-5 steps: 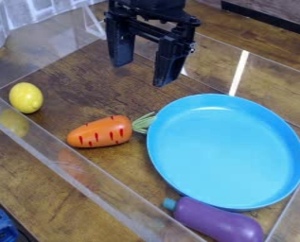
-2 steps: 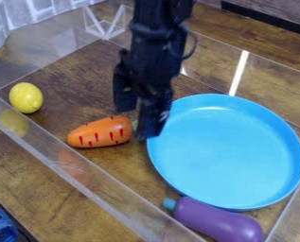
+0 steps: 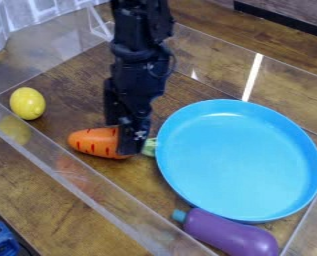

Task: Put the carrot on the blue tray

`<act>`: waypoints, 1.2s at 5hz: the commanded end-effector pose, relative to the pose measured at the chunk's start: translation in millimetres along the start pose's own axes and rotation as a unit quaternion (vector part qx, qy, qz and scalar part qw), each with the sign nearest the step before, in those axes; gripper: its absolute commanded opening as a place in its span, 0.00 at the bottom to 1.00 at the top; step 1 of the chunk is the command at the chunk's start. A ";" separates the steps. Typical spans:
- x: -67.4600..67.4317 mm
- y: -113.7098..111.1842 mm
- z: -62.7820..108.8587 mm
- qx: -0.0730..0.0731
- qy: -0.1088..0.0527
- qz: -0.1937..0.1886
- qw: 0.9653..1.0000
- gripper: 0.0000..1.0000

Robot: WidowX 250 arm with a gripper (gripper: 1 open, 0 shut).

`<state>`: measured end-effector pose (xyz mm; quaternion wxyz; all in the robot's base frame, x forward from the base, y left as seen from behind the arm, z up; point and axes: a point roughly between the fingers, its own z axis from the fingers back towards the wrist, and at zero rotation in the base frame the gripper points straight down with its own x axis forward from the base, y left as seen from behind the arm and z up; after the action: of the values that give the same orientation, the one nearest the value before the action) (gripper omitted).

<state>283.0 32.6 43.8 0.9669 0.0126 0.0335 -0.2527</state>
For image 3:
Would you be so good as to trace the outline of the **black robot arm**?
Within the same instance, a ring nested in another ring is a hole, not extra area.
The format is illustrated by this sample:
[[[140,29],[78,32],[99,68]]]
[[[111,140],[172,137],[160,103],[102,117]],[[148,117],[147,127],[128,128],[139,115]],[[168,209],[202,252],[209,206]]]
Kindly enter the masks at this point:
[[[151,101],[163,95],[175,56],[164,44],[174,18],[167,0],[111,0],[114,63],[103,86],[106,124],[118,128],[115,152],[135,155],[150,133]]]

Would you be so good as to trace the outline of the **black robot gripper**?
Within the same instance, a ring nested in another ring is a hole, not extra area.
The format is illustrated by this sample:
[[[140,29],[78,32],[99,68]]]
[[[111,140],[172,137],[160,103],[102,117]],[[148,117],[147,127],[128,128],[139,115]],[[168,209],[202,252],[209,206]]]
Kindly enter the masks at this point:
[[[111,53],[115,62],[104,81],[104,121],[107,126],[118,124],[116,153],[136,155],[148,137],[151,101],[163,95],[174,54],[164,43],[138,51],[112,43]]]

